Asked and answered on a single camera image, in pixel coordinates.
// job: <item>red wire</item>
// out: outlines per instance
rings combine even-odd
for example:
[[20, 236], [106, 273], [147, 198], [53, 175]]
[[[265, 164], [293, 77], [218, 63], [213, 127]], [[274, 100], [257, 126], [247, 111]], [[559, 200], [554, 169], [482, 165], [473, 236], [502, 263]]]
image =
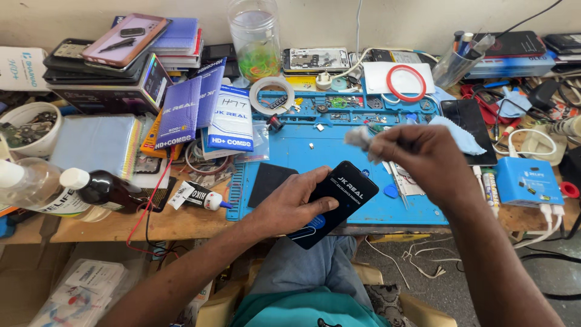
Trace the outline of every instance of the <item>red wire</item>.
[[131, 231], [131, 233], [129, 233], [129, 237], [127, 238], [127, 241], [125, 241], [125, 244], [127, 245], [128, 248], [131, 248], [133, 250], [137, 250], [137, 251], [141, 251], [141, 252], [145, 252], [145, 253], [149, 253], [149, 254], [153, 254], [157, 257], [160, 257], [160, 255], [158, 253], [153, 253], [151, 251], [146, 251], [140, 248], [136, 248], [133, 247], [129, 244], [129, 241], [131, 240], [131, 236], [133, 236], [133, 233], [135, 232], [135, 230], [137, 229], [137, 226], [139, 226], [139, 224], [141, 223], [141, 220], [143, 220], [145, 213], [147, 212], [147, 210], [149, 209], [149, 205], [151, 205], [151, 201], [153, 200], [153, 196], [155, 195], [155, 192], [157, 191], [157, 188], [159, 187], [159, 184], [162, 183], [163, 180], [163, 176], [166, 175], [167, 170], [169, 169], [169, 167], [171, 166], [171, 162], [174, 159], [174, 152], [175, 152], [175, 146], [171, 147], [171, 155], [170, 155], [170, 160], [167, 163], [166, 169], [163, 171], [162, 176], [160, 177], [159, 181], [157, 181], [157, 185], [155, 185], [155, 189], [153, 189], [153, 192], [151, 192], [151, 196], [149, 197], [149, 201], [147, 202], [147, 205], [145, 206], [145, 210], [144, 212], [141, 214], [141, 217], [139, 217], [139, 220], [137, 221], [137, 223], [135, 224], [135, 227], [133, 227], [133, 230]]

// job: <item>blue silicone repair mat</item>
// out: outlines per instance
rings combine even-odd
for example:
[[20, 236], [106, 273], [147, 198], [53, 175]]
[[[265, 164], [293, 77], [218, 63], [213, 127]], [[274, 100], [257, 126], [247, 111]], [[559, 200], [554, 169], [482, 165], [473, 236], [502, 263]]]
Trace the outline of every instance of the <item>blue silicone repair mat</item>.
[[[284, 94], [278, 91], [260, 91], [258, 100], [264, 100], [265, 104], [271, 103]], [[334, 97], [344, 98], [347, 102], [346, 107], [333, 108], [329, 100]], [[368, 162], [367, 154], [361, 149], [343, 143], [343, 136], [349, 129], [366, 124], [365, 122], [374, 122], [379, 126], [394, 126], [406, 123], [408, 113], [415, 113], [418, 123], [429, 122], [432, 116], [439, 115], [438, 108], [432, 100], [423, 99], [418, 103], [400, 102], [393, 105], [375, 95], [322, 92], [296, 92], [295, 98], [303, 98], [300, 112], [293, 108], [280, 117], [286, 125], [278, 133], [270, 132], [270, 160], [263, 162], [304, 173], [322, 165], [334, 168], [341, 161], [349, 160], [359, 170], [368, 170], [369, 178], [379, 187], [379, 193], [349, 217], [348, 223], [448, 224], [440, 209], [431, 203], [427, 196], [408, 196], [409, 209], [405, 208], [401, 197], [394, 199], [386, 196], [383, 188], [393, 183], [392, 175], [387, 173], [383, 165], [375, 166]], [[326, 105], [329, 111], [325, 114], [317, 112], [315, 106], [320, 104]], [[256, 113], [253, 114], [253, 119], [264, 120]], [[325, 129], [319, 131], [314, 128], [315, 122], [321, 123]], [[238, 221], [252, 211], [252, 208], [248, 207], [248, 199], [259, 165], [259, 162], [236, 165], [238, 172], [232, 177], [228, 197], [234, 207], [227, 210], [227, 220]]]

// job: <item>red ring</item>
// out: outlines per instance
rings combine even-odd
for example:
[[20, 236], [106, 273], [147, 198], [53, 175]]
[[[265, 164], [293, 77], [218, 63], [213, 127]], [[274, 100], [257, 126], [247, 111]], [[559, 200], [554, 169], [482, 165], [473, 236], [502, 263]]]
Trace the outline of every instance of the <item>red ring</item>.
[[[393, 84], [392, 84], [392, 74], [396, 70], [406, 70], [406, 71], [412, 73], [418, 79], [418, 81], [422, 84], [422, 91], [416, 97], [406, 97], [405, 95], [399, 93], [395, 89], [395, 87], [393, 87]], [[422, 77], [422, 75], [417, 70], [413, 69], [412, 67], [409, 67], [409, 66], [406, 66], [406, 65], [396, 65], [396, 66], [393, 66], [389, 70], [388, 75], [385, 77], [385, 81], [388, 83], [389, 90], [393, 93], [393, 95], [395, 95], [398, 99], [400, 99], [402, 101], [406, 101], [406, 102], [418, 102], [419, 100], [421, 100], [424, 97], [424, 95], [426, 95], [426, 81], [424, 80], [424, 78]]]
[[570, 198], [578, 198], [579, 197], [579, 189], [570, 182], [562, 182], [560, 185], [561, 193], [565, 194]]

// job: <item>brown glass bottle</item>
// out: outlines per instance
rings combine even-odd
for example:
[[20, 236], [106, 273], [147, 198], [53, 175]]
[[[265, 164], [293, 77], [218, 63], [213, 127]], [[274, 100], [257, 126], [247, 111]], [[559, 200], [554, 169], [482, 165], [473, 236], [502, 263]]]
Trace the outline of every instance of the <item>brown glass bottle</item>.
[[147, 195], [139, 187], [105, 170], [88, 173], [70, 168], [61, 174], [60, 183], [76, 190], [84, 202], [120, 214], [134, 214], [138, 205], [147, 201]]

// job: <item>white box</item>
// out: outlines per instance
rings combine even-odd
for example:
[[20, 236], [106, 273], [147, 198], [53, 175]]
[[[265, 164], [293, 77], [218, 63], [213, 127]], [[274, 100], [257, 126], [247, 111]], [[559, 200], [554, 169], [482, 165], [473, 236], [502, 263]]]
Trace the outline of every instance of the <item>white box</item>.
[[0, 90], [50, 91], [42, 78], [45, 57], [41, 48], [0, 47]]

